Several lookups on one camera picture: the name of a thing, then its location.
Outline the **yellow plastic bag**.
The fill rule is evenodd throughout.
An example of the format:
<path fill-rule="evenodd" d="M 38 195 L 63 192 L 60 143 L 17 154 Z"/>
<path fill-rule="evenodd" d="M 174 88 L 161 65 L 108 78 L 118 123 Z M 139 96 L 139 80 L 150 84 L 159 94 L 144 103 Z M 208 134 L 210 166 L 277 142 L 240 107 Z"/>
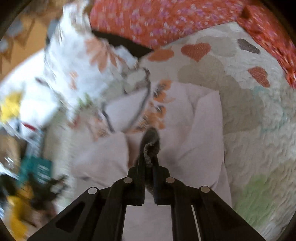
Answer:
<path fill-rule="evenodd" d="M 1 122 L 6 123 L 20 114 L 22 91 L 13 91 L 1 101 Z"/>

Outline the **orange floral blanket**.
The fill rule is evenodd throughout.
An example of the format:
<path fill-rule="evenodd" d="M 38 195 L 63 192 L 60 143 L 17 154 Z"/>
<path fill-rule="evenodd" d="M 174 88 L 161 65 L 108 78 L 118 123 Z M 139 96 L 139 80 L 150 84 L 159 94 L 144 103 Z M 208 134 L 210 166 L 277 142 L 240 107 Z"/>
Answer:
<path fill-rule="evenodd" d="M 194 32 L 236 22 L 269 52 L 295 88 L 295 43 L 262 1 L 95 1 L 93 30 L 124 37 L 152 49 Z"/>

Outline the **green cardboard box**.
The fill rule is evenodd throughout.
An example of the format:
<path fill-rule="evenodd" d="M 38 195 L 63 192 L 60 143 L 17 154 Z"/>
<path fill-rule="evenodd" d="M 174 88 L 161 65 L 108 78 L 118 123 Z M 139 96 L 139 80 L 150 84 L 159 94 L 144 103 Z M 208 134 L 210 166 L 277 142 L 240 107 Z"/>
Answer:
<path fill-rule="evenodd" d="M 17 186 L 22 187 L 29 180 L 29 174 L 32 174 L 37 182 L 47 183 L 52 178 L 52 168 L 53 163 L 50 160 L 25 156 L 21 161 Z"/>

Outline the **white floral zip cardigan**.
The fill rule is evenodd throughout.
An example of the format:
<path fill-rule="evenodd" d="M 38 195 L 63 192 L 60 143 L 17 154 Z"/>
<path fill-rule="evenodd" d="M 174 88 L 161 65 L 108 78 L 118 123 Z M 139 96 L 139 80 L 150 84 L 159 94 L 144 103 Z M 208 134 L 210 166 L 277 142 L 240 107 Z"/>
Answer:
<path fill-rule="evenodd" d="M 161 80 L 82 111 L 72 139 L 78 189 L 109 188 L 144 157 L 144 204 L 127 206 L 121 240 L 173 240 L 171 208 L 154 202 L 153 157 L 186 186 L 216 188 L 231 202 L 216 90 Z"/>

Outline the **white floral pillow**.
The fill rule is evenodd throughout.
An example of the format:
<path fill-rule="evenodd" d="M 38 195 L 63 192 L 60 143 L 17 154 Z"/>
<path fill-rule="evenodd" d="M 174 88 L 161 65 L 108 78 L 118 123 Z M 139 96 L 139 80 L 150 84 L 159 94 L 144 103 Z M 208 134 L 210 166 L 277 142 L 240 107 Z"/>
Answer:
<path fill-rule="evenodd" d="M 149 85 L 148 71 L 123 45 L 114 47 L 91 29 L 90 1 L 64 5 L 44 56 L 44 80 L 74 121 L 89 106 L 102 110 L 110 101 Z"/>

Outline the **quilted heart bedspread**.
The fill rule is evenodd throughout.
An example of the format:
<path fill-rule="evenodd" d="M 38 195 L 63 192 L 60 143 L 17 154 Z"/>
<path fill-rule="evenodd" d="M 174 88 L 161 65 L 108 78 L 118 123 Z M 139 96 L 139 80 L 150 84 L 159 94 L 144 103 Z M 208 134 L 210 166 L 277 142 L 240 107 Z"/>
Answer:
<path fill-rule="evenodd" d="M 278 240 L 295 213 L 295 91 L 277 60 L 237 23 L 207 28 L 154 50 L 124 47 L 148 71 L 147 87 L 170 80 L 219 92 L 228 204 L 265 240 Z M 94 109 L 84 108 L 70 121 L 60 103 L 46 139 L 54 175 L 68 176 L 69 187 L 56 201 L 59 211 L 93 185 L 78 189 L 71 164 L 79 115 Z"/>

